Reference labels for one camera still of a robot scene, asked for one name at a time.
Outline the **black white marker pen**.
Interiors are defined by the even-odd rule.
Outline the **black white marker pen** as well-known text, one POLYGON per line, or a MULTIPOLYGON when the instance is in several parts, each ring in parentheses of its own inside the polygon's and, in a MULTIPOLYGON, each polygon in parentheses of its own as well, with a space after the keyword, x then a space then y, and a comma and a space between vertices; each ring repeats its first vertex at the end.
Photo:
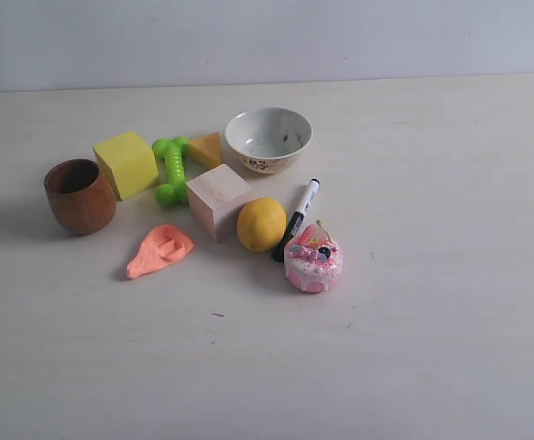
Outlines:
POLYGON ((305 215, 313 202, 313 199, 319 191, 319 188, 320 182, 315 178, 310 179, 302 196, 300 197, 300 201, 298 202, 298 205, 295 211, 293 212, 293 215, 291 216, 287 224, 283 237, 280 239, 280 241, 271 253, 271 258, 274 259, 276 262, 284 261, 285 246, 297 234, 305 218, 305 215))

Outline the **green plastic bone toy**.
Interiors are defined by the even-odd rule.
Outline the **green plastic bone toy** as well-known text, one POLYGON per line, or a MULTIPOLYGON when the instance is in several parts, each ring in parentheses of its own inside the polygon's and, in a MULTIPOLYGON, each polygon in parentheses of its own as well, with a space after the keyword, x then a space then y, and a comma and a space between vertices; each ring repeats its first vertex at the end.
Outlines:
POLYGON ((189 139, 157 139, 152 144, 152 151, 157 160, 163 160, 167 182, 155 190, 157 203, 163 208, 175 204, 187 204, 186 174, 183 159, 188 153, 189 139))

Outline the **yellow lemon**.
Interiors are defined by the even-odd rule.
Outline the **yellow lemon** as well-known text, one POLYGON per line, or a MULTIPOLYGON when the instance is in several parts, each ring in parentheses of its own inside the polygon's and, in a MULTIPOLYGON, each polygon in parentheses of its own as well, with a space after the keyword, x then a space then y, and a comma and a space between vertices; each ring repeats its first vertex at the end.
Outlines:
POLYGON ((279 243, 287 225, 283 206, 273 198, 258 198, 240 211, 236 232, 242 245, 255 252, 265 252, 279 243))

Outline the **white ceramic bowl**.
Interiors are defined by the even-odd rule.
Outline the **white ceramic bowl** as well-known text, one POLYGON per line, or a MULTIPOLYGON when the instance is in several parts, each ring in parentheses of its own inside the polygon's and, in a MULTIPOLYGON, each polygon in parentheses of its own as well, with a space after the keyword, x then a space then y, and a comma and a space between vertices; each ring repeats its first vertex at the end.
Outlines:
POLYGON ((225 126, 224 140, 247 169, 276 174, 290 168, 313 138, 307 117, 281 107, 245 110, 225 126))

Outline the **light wooden cube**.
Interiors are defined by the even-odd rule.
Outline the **light wooden cube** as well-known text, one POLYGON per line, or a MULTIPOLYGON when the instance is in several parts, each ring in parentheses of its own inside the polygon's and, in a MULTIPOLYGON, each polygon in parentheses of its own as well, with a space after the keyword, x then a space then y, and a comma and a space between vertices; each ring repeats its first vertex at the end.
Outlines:
POLYGON ((216 241, 236 229, 243 206, 255 199, 253 187, 226 164, 186 182, 192 216, 216 241))

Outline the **brown wooden cup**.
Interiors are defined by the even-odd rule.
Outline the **brown wooden cup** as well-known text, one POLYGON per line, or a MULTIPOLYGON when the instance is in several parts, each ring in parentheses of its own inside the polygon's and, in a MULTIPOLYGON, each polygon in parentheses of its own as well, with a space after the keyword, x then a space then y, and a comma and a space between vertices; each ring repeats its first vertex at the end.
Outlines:
POLYGON ((75 236, 96 233, 114 218, 114 192, 93 160, 66 160, 53 167, 43 183, 55 219, 75 236))

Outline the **orange cheese wedge toy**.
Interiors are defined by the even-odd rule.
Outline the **orange cheese wedge toy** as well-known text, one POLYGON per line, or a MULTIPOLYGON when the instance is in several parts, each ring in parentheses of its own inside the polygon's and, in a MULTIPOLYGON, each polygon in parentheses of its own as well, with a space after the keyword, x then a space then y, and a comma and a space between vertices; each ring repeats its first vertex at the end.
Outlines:
POLYGON ((222 148, 219 133, 213 132, 190 139, 188 152, 191 159, 206 170, 220 166, 222 164, 222 148))

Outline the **pink toy cake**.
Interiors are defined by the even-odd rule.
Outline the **pink toy cake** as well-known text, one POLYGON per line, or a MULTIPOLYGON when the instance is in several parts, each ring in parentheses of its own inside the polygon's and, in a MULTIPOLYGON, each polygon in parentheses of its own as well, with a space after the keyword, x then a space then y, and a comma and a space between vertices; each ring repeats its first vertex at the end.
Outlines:
POLYGON ((287 280, 300 291, 327 292, 342 274, 343 250, 318 220, 285 246, 284 270, 287 280))

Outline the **yellow foam cube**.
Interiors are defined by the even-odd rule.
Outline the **yellow foam cube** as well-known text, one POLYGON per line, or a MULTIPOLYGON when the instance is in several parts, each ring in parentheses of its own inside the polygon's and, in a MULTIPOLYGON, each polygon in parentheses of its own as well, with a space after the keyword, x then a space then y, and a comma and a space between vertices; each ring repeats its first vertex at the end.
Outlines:
POLYGON ((153 150, 135 131, 96 144, 93 153, 118 201, 129 199, 159 183, 153 150))

